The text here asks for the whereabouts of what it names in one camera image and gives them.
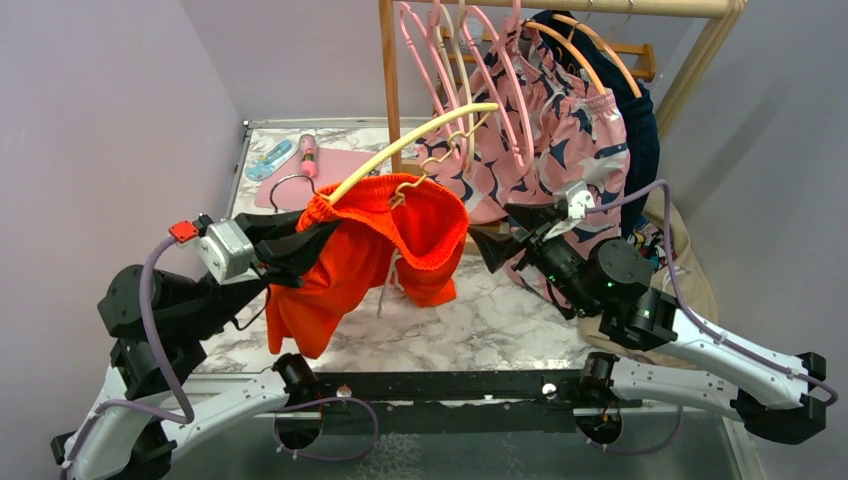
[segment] orange clothing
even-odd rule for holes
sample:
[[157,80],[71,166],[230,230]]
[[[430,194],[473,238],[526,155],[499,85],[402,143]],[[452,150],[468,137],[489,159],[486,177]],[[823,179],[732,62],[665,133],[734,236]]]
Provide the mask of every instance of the orange clothing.
[[[297,231],[343,221],[303,276],[301,288],[271,286],[265,314],[271,353],[279,353],[283,337],[291,337],[304,356],[321,355],[342,316],[359,305],[369,288],[383,285],[395,248],[401,255],[398,281],[419,307],[456,298],[451,275],[462,256],[468,213],[450,190],[431,181],[405,188],[406,204],[392,210],[395,188],[417,178],[405,173],[368,177],[335,205],[317,195],[310,200]],[[329,195],[336,186],[319,193]]]

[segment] white marble surface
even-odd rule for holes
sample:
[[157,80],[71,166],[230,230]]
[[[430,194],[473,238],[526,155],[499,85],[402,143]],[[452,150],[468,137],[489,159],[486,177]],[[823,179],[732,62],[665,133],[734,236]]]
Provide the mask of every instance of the white marble surface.
[[[247,154],[250,165],[259,155],[288,138],[296,142],[312,133],[320,146],[377,152],[388,145],[385,128],[309,128],[254,130]],[[412,158],[411,148],[404,150]],[[390,171],[386,162],[381,171]],[[259,183],[242,176],[233,215],[273,213],[253,204]],[[404,294],[389,287],[383,312],[377,318],[380,289],[372,289],[356,310],[346,315],[315,370],[424,371],[518,370],[580,368],[591,351],[579,336],[577,323],[567,321],[550,304],[498,272],[491,275],[478,256],[462,259],[454,274],[457,299],[435,308],[418,308]],[[264,304],[264,294],[239,315],[245,322]],[[232,325],[204,342],[202,373],[256,372],[269,366],[264,316],[246,331]],[[294,341],[283,342],[295,352]]]

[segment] screw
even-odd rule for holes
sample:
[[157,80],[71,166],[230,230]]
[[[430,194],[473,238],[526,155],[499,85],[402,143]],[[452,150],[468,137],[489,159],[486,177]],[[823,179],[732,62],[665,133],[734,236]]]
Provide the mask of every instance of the screw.
[[548,400],[553,400],[556,397],[556,385],[553,383],[546,383],[542,385],[542,395],[544,395]]

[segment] clothing rack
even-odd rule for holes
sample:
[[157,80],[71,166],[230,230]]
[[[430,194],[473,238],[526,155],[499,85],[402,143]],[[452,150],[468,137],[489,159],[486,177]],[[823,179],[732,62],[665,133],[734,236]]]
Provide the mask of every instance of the clothing rack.
[[[380,32],[383,41],[383,75],[386,83],[386,109],[389,121],[389,141],[400,138],[400,108],[398,103],[397,52],[395,51],[395,8],[398,0],[378,0]],[[430,3],[430,0],[406,0],[409,3]],[[442,0],[456,3],[456,0]],[[512,0],[468,0],[467,5],[509,7]],[[706,18],[695,46],[689,52],[674,78],[656,119],[660,137],[668,133],[689,95],[703,77],[748,0],[523,0],[522,7],[551,10],[592,11],[598,13],[632,13],[666,17]],[[392,170],[404,170],[400,153],[392,156]]]

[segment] beige bag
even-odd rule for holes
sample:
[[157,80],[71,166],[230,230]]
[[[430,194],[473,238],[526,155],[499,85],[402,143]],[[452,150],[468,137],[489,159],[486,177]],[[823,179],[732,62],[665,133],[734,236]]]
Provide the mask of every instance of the beige bag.
[[[645,205],[643,215],[649,222],[662,228],[663,223],[663,192],[662,190],[654,190],[648,196],[648,203]],[[680,281],[680,286],[683,289],[683,295],[689,305],[699,315],[707,320],[718,324],[718,307],[715,303],[712,288],[707,277],[704,276],[701,265],[698,259],[695,258],[695,253],[692,251],[692,241],[689,238],[689,233],[686,231],[686,226],[683,224],[683,219],[680,218],[680,213],[671,206],[671,235],[674,239],[674,249],[677,257],[674,259],[674,266],[677,271],[677,278]],[[663,267],[657,271],[651,278],[651,286],[662,290],[668,294],[674,295],[674,288],[671,285],[671,278],[668,274],[668,267]],[[627,356],[633,353],[645,354],[644,352],[628,350],[612,341],[609,337],[600,333],[598,327],[601,318],[584,318],[580,320],[580,334],[583,339],[590,345],[598,347],[602,350],[607,350],[618,355]],[[651,360],[659,365],[679,368],[693,368],[692,365],[667,355],[648,352],[646,354]]]

